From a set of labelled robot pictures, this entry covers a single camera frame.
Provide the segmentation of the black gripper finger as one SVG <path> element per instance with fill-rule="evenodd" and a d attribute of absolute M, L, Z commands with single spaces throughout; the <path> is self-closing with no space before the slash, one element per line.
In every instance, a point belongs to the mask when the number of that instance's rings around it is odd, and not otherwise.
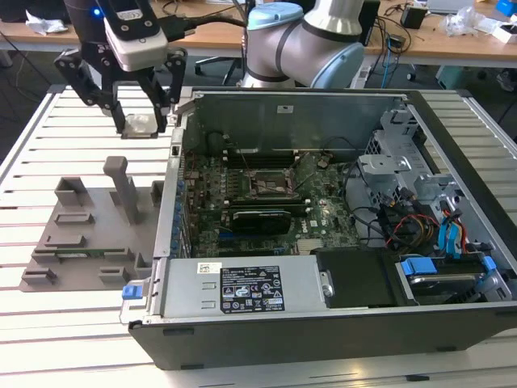
<path fill-rule="evenodd" d="M 177 48 L 167 53 L 164 66 L 171 74 L 170 85 L 166 90 L 160 85 L 153 67 L 138 71 L 138 84 L 153 105 L 157 124 L 155 134 L 165 132 L 170 110 L 180 100 L 187 66 L 187 51 Z"/>
<path fill-rule="evenodd" d="M 65 50 L 54 61 L 54 65 L 78 97 L 87 106 L 97 105 L 105 116 L 110 116 L 118 134 L 122 134 L 126 125 L 125 115 L 113 83 L 99 87 L 90 75 L 89 66 L 82 59 L 79 49 Z"/>

